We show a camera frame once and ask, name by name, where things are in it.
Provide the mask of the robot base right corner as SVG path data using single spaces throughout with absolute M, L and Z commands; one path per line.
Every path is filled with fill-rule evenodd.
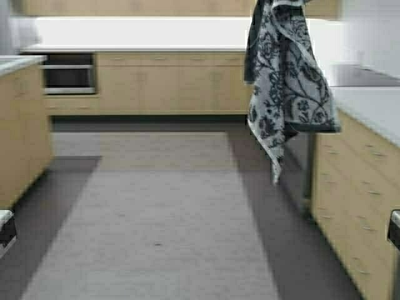
M 399 210 L 393 210 L 389 219 L 387 238 L 392 244 L 400 250 L 400 213 Z

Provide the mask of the robot base left corner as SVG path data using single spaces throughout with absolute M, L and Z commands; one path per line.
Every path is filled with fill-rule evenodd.
M 1 210 L 1 258 L 17 240 L 14 214 L 10 210 Z

